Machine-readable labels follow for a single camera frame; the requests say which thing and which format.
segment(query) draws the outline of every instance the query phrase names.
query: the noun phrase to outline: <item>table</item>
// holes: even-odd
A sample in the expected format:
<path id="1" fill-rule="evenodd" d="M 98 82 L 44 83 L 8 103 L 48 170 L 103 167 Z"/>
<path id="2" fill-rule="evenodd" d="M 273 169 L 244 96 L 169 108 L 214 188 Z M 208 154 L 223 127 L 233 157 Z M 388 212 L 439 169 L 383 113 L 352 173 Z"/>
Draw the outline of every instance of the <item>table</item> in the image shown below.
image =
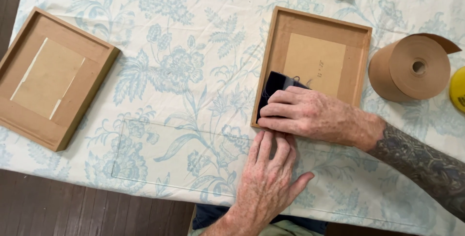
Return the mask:
<path id="1" fill-rule="evenodd" d="M 0 167 L 131 195 L 229 206 L 256 130 L 249 127 L 271 12 L 283 6 L 373 27 L 370 58 L 417 32 L 465 47 L 464 0 L 21 0 L 122 50 L 68 149 L 0 128 Z M 465 66 L 450 55 L 452 72 Z M 365 78 L 361 107 L 464 161 L 465 117 L 447 90 L 394 103 Z M 354 148 L 298 140 L 294 178 L 316 178 L 283 213 L 419 235 L 465 224 L 389 166 Z"/>

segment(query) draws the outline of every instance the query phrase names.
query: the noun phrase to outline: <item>tattooed forearm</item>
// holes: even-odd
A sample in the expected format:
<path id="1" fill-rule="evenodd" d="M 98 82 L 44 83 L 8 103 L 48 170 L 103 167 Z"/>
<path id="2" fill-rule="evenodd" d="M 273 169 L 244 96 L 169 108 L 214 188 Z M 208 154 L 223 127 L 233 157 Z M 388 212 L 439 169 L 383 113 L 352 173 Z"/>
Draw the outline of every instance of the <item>tattooed forearm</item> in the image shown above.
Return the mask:
<path id="1" fill-rule="evenodd" d="M 414 181 L 445 209 L 465 221 L 465 163 L 386 124 L 368 153 Z"/>

